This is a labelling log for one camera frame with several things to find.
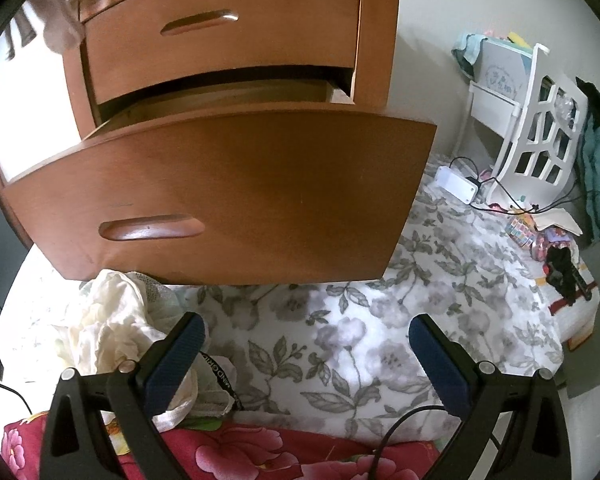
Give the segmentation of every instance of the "drawer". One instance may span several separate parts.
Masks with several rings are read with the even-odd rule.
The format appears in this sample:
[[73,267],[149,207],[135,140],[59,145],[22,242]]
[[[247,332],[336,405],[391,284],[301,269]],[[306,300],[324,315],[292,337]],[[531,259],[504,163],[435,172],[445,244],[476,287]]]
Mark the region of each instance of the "drawer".
[[98,104],[233,68],[353,68],[360,0],[125,0],[86,23]]
[[333,102],[337,89],[323,80],[273,79],[225,83],[172,92],[137,102],[93,130],[91,139],[125,126],[169,115],[238,104],[275,102]]
[[87,139],[5,188],[64,278],[163,283],[379,278],[435,133],[328,103],[245,104]]

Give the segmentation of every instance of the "mattress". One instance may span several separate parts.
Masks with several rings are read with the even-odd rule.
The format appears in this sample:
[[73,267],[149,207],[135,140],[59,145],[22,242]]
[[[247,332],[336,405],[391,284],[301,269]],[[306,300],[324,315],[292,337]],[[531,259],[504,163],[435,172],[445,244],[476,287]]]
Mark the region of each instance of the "mattress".
[[[245,410],[234,412],[235,422],[378,443],[407,410],[439,403],[408,342],[408,325],[423,312],[476,361],[527,376],[559,368],[562,336],[537,268],[504,233],[506,217],[471,209],[433,184],[440,164],[448,158],[430,157],[379,280],[166,288],[147,279],[150,310],[173,294],[178,301],[166,304],[200,313],[209,352],[237,368]],[[33,381],[28,389],[41,392],[29,401],[35,411],[48,408],[55,387],[40,380],[46,364],[36,346],[78,287],[33,247],[0,316],[5,382]],[[457,424],[443,412],[419,413],[395,440],[434,440]]]

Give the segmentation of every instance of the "paper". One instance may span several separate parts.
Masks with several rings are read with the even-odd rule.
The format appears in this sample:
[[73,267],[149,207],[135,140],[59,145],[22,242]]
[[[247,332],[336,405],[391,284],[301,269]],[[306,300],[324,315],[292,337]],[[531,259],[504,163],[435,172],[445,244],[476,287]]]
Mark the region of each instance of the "paper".
[[551,211],[547,211],[546,213],[532,214],[531,216],[536,223],[536,228],[538,231],[542,231],[547,227],[555,225],[561,229],[564,229],[565,231],[575,234],[576,236],[580,236],[582,234],[582,229],[577,222],[567,212],[566,209],[561,207],[551,209]]

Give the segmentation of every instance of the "drawer handle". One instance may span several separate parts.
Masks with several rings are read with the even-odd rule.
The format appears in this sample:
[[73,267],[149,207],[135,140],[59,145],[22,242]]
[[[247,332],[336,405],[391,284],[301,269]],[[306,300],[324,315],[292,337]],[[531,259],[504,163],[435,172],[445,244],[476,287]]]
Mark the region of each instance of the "drawer handle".
[[212,10],[211,12],[200,12],[193,16],[180,18],[174,22],[167,23],[160,34],[162,36],[176,36],[190,30],[198,30],[199,28],[215,27],[223,23],[232,23],[238,21],[238,15],[231,12],[229,9]]
[[205,225],[191,215],[159,215],[126,218],[100,224],[98,232],[105,240],[163,240],[190,238],[202,234]]

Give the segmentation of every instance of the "white wall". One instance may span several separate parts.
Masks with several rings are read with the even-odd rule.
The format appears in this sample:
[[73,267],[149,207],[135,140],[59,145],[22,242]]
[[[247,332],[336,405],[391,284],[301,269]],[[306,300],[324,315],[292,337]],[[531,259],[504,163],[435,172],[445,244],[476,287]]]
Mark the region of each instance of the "white wall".
[[43,23],[28,4],[25,12],[36,39],[21,48],[12,22],[16,57],[7,61],[7,43],[0,37],[0,168],[6,180],[80,142],[62,56],[46,47]]
[[[502,36],[513,30],[531,45],[545,44],[568,76],[600,90],[600,21],[584,0],[400,0],[389,106],[435,122],[434,148],[442,152],[453,147],[468,91],[451,47],[463,30],[488,29]],[[482,136],[487,142],[488,133]],[[479,152],[476,137],[467,137],[465,146]]]

